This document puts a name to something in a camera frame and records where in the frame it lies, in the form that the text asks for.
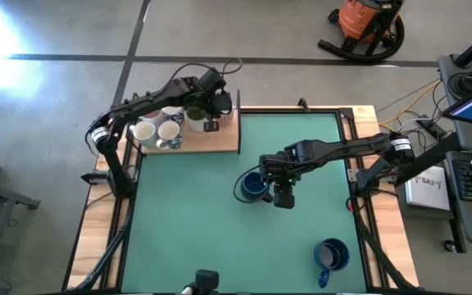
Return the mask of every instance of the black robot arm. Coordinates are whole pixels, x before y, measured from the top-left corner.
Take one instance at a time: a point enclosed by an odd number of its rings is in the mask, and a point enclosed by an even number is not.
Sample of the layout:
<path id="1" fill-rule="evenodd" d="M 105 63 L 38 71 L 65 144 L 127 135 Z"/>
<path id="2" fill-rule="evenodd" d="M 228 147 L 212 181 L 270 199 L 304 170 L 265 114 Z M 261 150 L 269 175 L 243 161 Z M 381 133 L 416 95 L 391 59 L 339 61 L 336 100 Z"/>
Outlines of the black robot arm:
<path id="1" fill-rule="evenodd" d="M 96 149 L 107 160 L 107 182 L 115 197 L 130 197 L 135 190 L 134 181 L 116 153 L 125 126 L 163 107 L 200 107 L 209 115 L 204 130 L 217 131 L 218 122 L 212 119 L 219 117 L 222 112 L 227 114 L 232 111 L 230 94 L 223 90 L 225 85 L 226 82 L 214 68 L 200 79 L 173 79 L 155 93 L 147 92 L 142 97 L 134 95 L 131 101 L 112 106 L 91 124 L 87 134 L 91 135 Z"/>
<path id="2" fill-rule="evenodd" d="M 260 174 L 264 182 L 274 185 L 275 206 L 290 209 L 294 207 L 293 185 L 302 174 L 329 161 L 369 155 L 379 155 L 380 159 L 356 175 L 358 181 L 353 189 L 358 194 L 394 167 L 403 167 L 415 159 L 409 139 L 399 133 L 376 134 L 336 143 L 302 140 L 275 155 L 260 156 Z"/>

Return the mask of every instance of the cup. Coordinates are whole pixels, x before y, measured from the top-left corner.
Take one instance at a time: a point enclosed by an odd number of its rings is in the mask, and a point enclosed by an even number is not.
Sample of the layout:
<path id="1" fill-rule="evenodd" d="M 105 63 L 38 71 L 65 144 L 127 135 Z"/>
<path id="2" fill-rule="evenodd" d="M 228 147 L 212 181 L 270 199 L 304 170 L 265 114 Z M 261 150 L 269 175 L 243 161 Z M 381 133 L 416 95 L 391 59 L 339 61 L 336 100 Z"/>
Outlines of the cup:
<path id="1" fill-rule="evenodd" d="M 269 195 L 269 185 L 261 181 L 260 173 L 251 172 L 243 177 L 240 184 L 242 195 L 248 201 L 257 201 L 262 199 L 265 202 L 272 202 L 272 196 Z"/>
<path id="2" fill-rule="evenodd" d="M 184 122 L 185 115 L 182 107 L 164 107 L 161 109 L 166 120 L 172 120 L 179 125 Z"/>
<path id="3" fill-rule="evenodd" d="M 154 148 L 156 146 L 156 126 L 153 123 L 142 120 L 134 126 L 131 125 L 129 130 L 144 147 Z"/>
<path id="4" fill-rule="evenodd" d="M 230 123 L 233 120 L 233 114 L 234 114 L 234 107 L 233 111 L 231 111 L 229 114 L 221 114 L 220 119 L 218 121 L 220 122 L 220 127 L 226 128 L 230 126 Z"/>
<path id="5" fill-rule="evenodd" d="M 183 135 L 181 134 L 181 128 L 178 123 L 172 120 L 163 122 L 157 130 L 157 134 L 160 139 L 156 141 L 156 148 L 159 148 L 162 151 L 170 148 L 177 149 L 181 147 L 181 143 L 184 141 Z"/>
<path id="6" fill-rule="evenodd" d="M 203 124 L 207 122 L 207 112 L 199 107 L 189 107 L 185 111 L 187 125 L 192 131 L 203 132 Z"/>
<path id="7" fill-rule="evenodd" d="M 160 125 L 166 121 L 165 115 L 160 110 L 140 116 L 139 119 L 153 123 L 156 129 L 160 128 Z"/>
<path id="8" fill-rule="evenodd" d="M 316 244 L 312 253 L 315 263 L 321 268 L 318 285 L 327 286 L 330 271 L 343 270 L 350 260 L 349 249 L 337 238 L 328 238 Z"/>

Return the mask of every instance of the wooden tray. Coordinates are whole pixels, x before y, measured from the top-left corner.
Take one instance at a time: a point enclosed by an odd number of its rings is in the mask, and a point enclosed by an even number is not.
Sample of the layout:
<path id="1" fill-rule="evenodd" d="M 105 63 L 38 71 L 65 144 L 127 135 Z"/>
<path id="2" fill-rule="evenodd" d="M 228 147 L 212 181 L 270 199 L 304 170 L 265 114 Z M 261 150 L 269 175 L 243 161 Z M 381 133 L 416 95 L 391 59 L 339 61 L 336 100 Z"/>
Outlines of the wooden tray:
<path id="1" fill-rule="evenodd" d="M 220 127 L 218 132 L 192 131 L 187 121 L 182 125 L 184 142 L 178 149 L 165 151 L 142 147 L 144 154 L 185 153 L 185 152 L 237 152 L 238 151 L 238 110 L 233 110 L 229 127 Z"/>

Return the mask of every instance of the gray floor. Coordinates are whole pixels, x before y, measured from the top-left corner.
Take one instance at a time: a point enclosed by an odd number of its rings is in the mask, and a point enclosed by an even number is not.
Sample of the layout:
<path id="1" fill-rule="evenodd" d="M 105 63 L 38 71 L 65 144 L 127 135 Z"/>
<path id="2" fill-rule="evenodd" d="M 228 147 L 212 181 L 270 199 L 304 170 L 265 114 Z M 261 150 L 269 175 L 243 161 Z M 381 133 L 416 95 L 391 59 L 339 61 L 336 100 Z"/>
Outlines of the gray floor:
<path id="1" fill-rule="evenodd" d="M 325 17 L 341 2 L 152 0 L 136 53 L 335 59 L 315 44 L 323 37 L 339 42 L 338 29 Z M 142 0 L 0 0 L 0 55 L 127 55 L 141 5 Z M 434 61 L 472 43 L 472 1 L 408 1 L 402 18 L 406 41 L 393 60 Z M 95 164 L 84 131 L 112 102 L 123 65 L 0 61 L 0 185 L 42 199 L 38 211 L 17 209 L 18 225 L 0 241 L 0 287 L 6 280 L 15 294 L 61 288 L 89 189 L 79 176 Z M 135 62 L 125 97 L 160 88 L 178 65 Z M 201 73 L 188 68 L 182 75 Z M 227 76 L 227 89 L 241 89 L 244 105 L 294 104 L 304 97 L 315 105 L 380 108 L 437 77 L 434 68 L 255 64 Z M 443 95 L 441 88 L 437 95 Z M 393 117 L 414 97 L 379 113 L 379 119 Z M 412 110 L 430 115 L 433 108 L 428 95 Z M 447 120 L 440 124 L 452 129 Z M 419 151 L 415 135 L 412 141 Z M 420 285 L 472 293 L 472 244 L 467 254 L 447 253 L 445 220 L 404 216 L 404 222 Z"/>

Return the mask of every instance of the green mat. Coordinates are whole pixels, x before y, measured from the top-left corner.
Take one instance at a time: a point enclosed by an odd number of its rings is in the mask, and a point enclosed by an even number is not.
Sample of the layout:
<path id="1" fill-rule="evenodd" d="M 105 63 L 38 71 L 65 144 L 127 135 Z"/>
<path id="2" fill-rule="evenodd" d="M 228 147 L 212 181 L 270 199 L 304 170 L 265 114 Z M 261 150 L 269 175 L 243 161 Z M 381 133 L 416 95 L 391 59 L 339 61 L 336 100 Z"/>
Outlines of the green mat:
<path id="1" fill-rule="evenodd" d="M 177 293 L 198 269 L 220 273 L 221 293 L 365 292 L 354 220 L 345 208 L 343 161 L 303 175 L 292 210 L 242 204 L 232 196 L 236 178 L 261 154 L 302 139 L 338 141 L 335 118 L 242 115 L 241 155 L 144 158 L 122 292 Z M 326 238 L 344 241 L 351 261 L 321 289 L 312 249 Z"/>

